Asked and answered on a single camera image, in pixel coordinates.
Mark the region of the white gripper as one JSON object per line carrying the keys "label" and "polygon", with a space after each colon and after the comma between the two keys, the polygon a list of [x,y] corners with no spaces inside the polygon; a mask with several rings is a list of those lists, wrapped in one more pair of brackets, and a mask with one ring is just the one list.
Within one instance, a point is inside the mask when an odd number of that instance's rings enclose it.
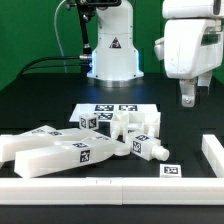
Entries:
{"label": "white gripper", "polygon": [[[201,95],[208,95],[211,70],[222,63],[224,0],[164,0],[162,16],[164,36],[155,41],[154,51],[167,76],[181,79],[182,106],[193,107],[196,84]],[[192,79],[197,76],[198,83]]]}

